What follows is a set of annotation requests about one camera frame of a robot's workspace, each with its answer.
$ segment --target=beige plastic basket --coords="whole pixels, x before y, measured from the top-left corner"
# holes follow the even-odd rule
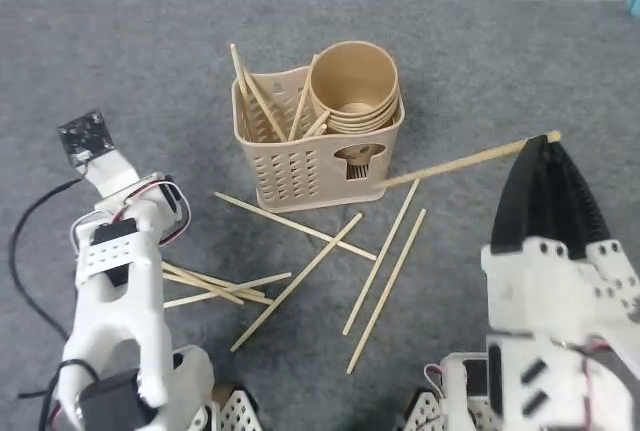
[[[254,74],[263,97],[285,134],[289,133],[308,66]],[[253,96],[245,110],[237,80],[231,85],[233,130],[256,179],[258,204],[278,213],[373,201],[384,194],[373,183],[385,178],[398,128],[399,100],[392,124],[364,134],[328,134],[280,142]],[[316,119],[311,100],[302,111],[297,137]]]

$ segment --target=black cable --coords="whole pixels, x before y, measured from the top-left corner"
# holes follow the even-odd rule
[[[47,430],[47,422],[49,420],[49,408],[51,408],[51,401],[53,400],[53,392],[58,385],[58,380],[60,379],[60,372],[62,368],[67,366],[82,366],[89,375],[91,375],[91,379],[93,382],[100,381],[100,376],[98,372],[91,366],[89,363],[82,359],[68,359],[63,361],[58,366],[56,370],[56,374],[53,375],[51,381],[49,381],[49,385],[47,386],[47,391],[44,395],[44,399],[42,400],[42,408],[40,408],[40,419],[38,421],[38,431],[46,431]]]
[[[41,398],[45,395],[47,391],[44,389],[41,389],[40,391],[30,391],[30,392],[24,392],[24,393],[18,393],[17,398],[18,399],[35,399],[35,398]]]
[[[55,319],[53,319],[42,307],[36,303],[36,301],[31,297],[31,295],[27,292],[24,285],[22,284],[22,280],[18,275],[18,269],[16,266],[16,251],[18,248],[18,238],[20,238],[20,234],[24,229],[27,220],[31,216],[31,214],[38,209],[42,204],[46,203],[49,199],[51,199],[56,194],[60,194],[63,191],[66,191],[71,186],[76,183],[79,183],[84,179],[84,176],[80,178],[73,179],[71,181],[67,181],[64,184],[52,189],[47,194],[38,199],[35,203],[29,206],[18,221],[13,233],[11,234],[11,239],[9,240],[9,272],[11,274],[11,279],[13,280],[13,284],[15,285],[18,293],[24,298],[26,303],[29,305],[31,309],[33,309],[38,316],[40,316],[49,326],[51,326],[56,333],[64,340],[67,341],[69,339],[69,335],[66,330],[62,327],[60,323],[58,323]]]

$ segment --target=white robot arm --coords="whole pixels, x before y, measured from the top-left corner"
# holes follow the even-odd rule
[[[629,391],[593,358],[611,350],[640,379],[638,278],[560,143],[518,156],[481,264],[493,332],[442,361],[442,399],[421,398],[433,429],[633,431]]]
[[[169,177],[140,179],[99,112],[61,127],[60,135],[72,164],[104,198],[72,227],[78,300],[63,363],[81,360],[100,374],[122,341],[140,349],[139,368],[97,382],[81,366],[61,368],[64,413],[87,431],[217,430],[209,358],[195,346],[173,351],[163,315],[158,246],[188,225],[187,200]]]

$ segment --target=cup rim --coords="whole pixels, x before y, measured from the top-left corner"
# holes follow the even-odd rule
[[[365,45],[365,46],[373,48],[376,51],[382,53],[387,58],[387,60],[391,63],[391,68],[393,69],[393,85],[391,87],[391,91],[389,92],[389,94],[387,94],[387,96],[383,100],[381,100],[376,106],[374,106],[372,110],[364,111],[362,113],[345,113],[343,111],[340,111],[340,110],[337,110],[337,109],[333,109],[333,108],[325,105],[318,98],[318,96],[316,95],[315,90],[313,89],[313,70],[318,65],[318,63],[320,62],[322,57],[326,56],[327,53],[333,51],[335,48],[337,48],[339,46],[345,46],[345,45],[351,45],[351,44]],[[309,76],[310,76],[310,79],[309,79],[309,92],[311,93],[311,99],[313,100],[313,102],[315,102],[318,105],[320,105],[320,107],[322,107],[326,111],[331,111],[332,114],[335,114],[336,116],[341,116],[341,117],[366,116],[367,114],[370,114],[372,111],[375,112],[376,110],[379,110],[381,107],[386,107],[386,105],[388,105],[389,102],[393,99],[394,94],[398,93],[398,67],[396,66],[395,61],[393,60],[391,55],[385,49],[383,49],[380,46],[378,46],[377,44],[371,43],[369,41],[361,41],[361,40],[340,41],[338,43],[332,44],[331,46],[329,46],[328,48],[323,50],[318,55],[318,57],[315,60],[315,63],[313,64],[313,66],[311,66],[311,69],[309,70]]]
[[[389,112],[390,108],[393,108],[393,104],[397,102],[397,98],[394,98],[389,104],[380,108],[375,113],[367,116],[350,116],[349,118],[343,118],[341,116],[335,116],[334,113],[329,114],[328,121],[344,124],[347,126],[355,126],[359,124],[367,124],[377,120],[380,116]]]
[[[398,98],[394,99],[380,114],[366,121],[361,121],[356,123],[345,123],[343,121],[340,121],[339,119],[334,119],[334,117],[331,114],[329,115],[329,118],[327,119],[327,121],[329,123],[337,123],[347,128],[367,127],[373,123],[379,122],[385,116],[392,115],[398,107],[398,101],[399,101]]]
[[[382,124],[378,125],[378,126],[372,126],[369,128],[361,128],[361,129],[339,129],[339,128],[333,128],[330,124],[327,126],[327,129],[337,133],[337,134],[344,134],[344,135],[349,135],[349,134],[366,134],[366,133],[372,133],[374,131],[379,131],[381,129],[384,129],[386,123],[391,122],[393,120],[392,117],[390,117],[389,119],[387,119],[386,121],[382,122]]]
[[[355,134],[355,133],[368,133],[371,131],[376,131],[378,129],[382,129],[385,123],[393,120],[393,116],[398,110],[398,106],[400,105],[400,100],[396,102],[395,106],[390,107],[390,113],[382,115],[379,120],[375,122],[366,123],[363,126],[342,126],[340,123],[332,123],[331,121],[327,122],[327,127],[333,131],[338,131],[339,133],[344,134]]]

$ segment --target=stack of paper cups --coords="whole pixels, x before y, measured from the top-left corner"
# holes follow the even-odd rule
[[[398,108],[398,70],[375,44],[345,41],[325,49],[311,68],[314,111],[329,111],[330,132],[360,134],[391,124]]]

